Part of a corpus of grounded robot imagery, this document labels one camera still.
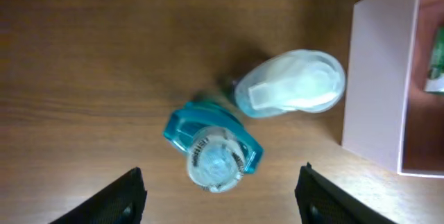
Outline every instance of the bottle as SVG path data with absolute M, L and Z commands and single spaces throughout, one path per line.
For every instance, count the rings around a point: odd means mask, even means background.
M 345 89 L 338 60 L 321 51 L 296 50 L 274 57 L 250 71 L 234 89 L 237 107 L 255 118 L 289 111 L 324 112 Z
M 212 102 L 188 102 L 173 112 L 164 136 L 187 157 L 191 180 L 213 193 L 253 174 L 263 153 L 239 120 Z

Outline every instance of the box side panel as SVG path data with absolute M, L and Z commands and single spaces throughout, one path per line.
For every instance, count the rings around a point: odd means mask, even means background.
M 355 5 L 343 147 L 398 171 L 418 0 Z

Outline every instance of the wood grain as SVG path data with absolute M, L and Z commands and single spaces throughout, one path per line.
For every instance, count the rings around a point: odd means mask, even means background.
M 356 1 L 1 0 L 1 222 L 52 221 L 139 166 L 143 223 L 300 223 L 307 161 L 394 221 L 442 222 L 443 180 L 400 177 L 338 145 L 343 101 L 244 119 L 264 159 L 222 194 L 193 185 L 162 137 L 174 109 L 264 56 L 319 49 L 347 68 Z

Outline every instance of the green object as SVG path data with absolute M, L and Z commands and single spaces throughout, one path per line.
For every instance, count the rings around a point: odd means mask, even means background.
M 444 95 L 444 27 L 436 34 L 425 91 Z

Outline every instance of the box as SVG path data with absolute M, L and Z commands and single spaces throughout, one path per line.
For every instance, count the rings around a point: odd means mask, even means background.
M 355 4 L 342 145 L 400 175 L 444 178 L 444 97 L 423 90 L 443 3 Z

